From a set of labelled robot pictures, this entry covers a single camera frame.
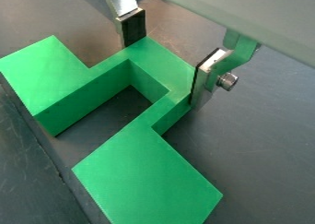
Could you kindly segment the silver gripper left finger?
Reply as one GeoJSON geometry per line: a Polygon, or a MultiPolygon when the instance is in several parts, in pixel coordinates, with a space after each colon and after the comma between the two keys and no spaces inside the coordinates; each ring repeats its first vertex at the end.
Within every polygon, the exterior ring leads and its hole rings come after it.
{"type": "Polygon", "coordinates": [[[128,47],[147,36],[145,10],[136,0],[104,0],[115,21],[121,46],[128,47]]]}

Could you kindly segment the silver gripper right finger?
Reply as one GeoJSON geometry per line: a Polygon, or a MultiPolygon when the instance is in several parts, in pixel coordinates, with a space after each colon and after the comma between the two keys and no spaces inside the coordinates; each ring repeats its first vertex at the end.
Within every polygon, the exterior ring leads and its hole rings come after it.
{"type": "Polygon", "coordinates": [[[195,109],[203,107],[219,88],[232,90],[239,78],[231,71],[251,60],[260,44],[228,29],[223,46],[225,50],[216,48],[196,65],[189,97],[195,109]]]}

